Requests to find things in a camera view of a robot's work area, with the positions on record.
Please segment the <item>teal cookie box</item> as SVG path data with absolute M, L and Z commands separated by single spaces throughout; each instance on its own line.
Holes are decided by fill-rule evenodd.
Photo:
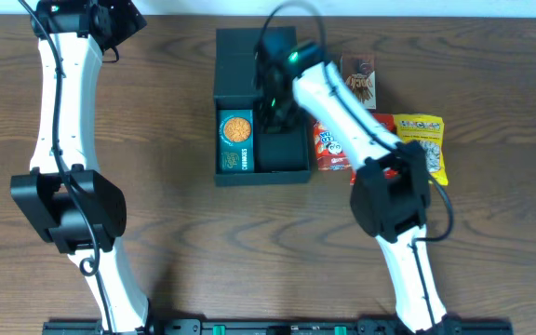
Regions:
M 218 117 L 220 173 L 253 173 L 255 170 L 253 112 L 219 110 Z

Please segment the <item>dark green gift box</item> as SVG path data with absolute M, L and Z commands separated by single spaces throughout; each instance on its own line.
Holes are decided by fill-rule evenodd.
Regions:
M 256 84 L 254 47 L 259 28 L 219 29 L 216 31 L 216 64 L 213 100 L 216 110 L 215 184 L 244 186 L 305 183 L 311 177 L 308 121 L 301 112 L 301 122 L 289 133 L 265 134 L 256 118 L 261 91 Z M 219 171 L 219 110 L 253 112 L 253 173 L 224 174 Z

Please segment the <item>Hello Panda snack bag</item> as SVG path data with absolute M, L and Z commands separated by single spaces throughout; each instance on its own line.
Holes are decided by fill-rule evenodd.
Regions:
M 342 146 L 318 120 L 313 123 L 313 139 L 317 168 L 321 171 L 346 170 L 351 167 Z

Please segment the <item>brown Pocky box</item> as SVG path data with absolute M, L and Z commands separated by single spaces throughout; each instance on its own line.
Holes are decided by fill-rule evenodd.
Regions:
M 375 57 L 369 53 L 342 53 L 341 76 L 345 85 L 367 109 L 376 109 Z

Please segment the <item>red Hacks candy bag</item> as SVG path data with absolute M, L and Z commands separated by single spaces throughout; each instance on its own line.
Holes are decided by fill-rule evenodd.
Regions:
M 393 134 L 396 134 L 395 131 L 395 123 L 394 123 L 394 117 L 391 114 L 379 114 L 379 113 L 372 113 L 371 114 L 376 121 L 378 121 L 380 124 L 382 124 L 388 131 L 390 131 Z M 384 177 L 386 179 L 392 179 L 397 175 L 397 172 L 395 170 L 392 170 L 390 168 L 387 168 L 384 171 Z M 351 173 L 351 179 L 350 179 L 350 185 L 353 186 L 355 184 L 355 177 L 356 177 L 356 171 L 353 170 Z

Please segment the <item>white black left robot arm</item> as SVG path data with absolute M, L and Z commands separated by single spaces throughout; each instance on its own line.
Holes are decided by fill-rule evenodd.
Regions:
M 101 319 L 87 326 L 53 322 L 46 331 L 151 334 L 147 296 L 131 272 L 122 235 L 122 191 L 101 175 L 95 149 L 97 82 L 107 51 L 145 27 L 129 0 L 23 2 L 38 40 L 42 99 L 29 171 L 10 193 L 40 238 L 86 279 Z

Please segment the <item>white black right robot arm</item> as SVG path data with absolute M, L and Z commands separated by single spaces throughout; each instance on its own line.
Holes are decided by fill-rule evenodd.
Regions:
M 282 127 L 299 108 L 320 121 L 355 171 L 350 206 L 382 250 L 395 291 L 395 312 L 414 334 L 437 334 L 447 315 L 427 254 L 426 211 L 437 185 L 416 141 L 403 142 L 365 109 L 336 64 L 314 42 L 290 50 L 255 46 L 257 81 L 267 99 L 264 122 Z

